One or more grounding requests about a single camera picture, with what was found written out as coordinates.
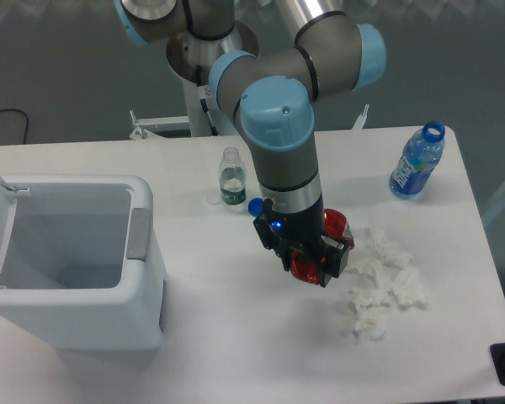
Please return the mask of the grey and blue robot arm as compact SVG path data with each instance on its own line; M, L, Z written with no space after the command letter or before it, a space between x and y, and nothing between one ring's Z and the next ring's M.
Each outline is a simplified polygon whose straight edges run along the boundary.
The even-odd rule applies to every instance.
M381 78L386 48L379 30L353 23L335 1L280 1L294 44L260 56L233 1L118 1L130 40L165 39L182 79L210 90L201 109L220 111L246 142L263 196L253 224L286 272L326 286L340 276L354 240L346 218L328 210L314 137L312 105Z

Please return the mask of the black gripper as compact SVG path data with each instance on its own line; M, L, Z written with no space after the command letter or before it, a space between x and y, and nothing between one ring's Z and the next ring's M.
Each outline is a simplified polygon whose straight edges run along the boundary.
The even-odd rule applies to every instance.
M263 213L256 217L253 225L263 246L281 259L284 271L290 271L292 252L300 247L317 246L324 233L323 200L319 199L309 208L291 214L274 210L271 199L263 200ZM320 286L325 288L333 278L337 279L348 264L348 243L322 236L320 260Z

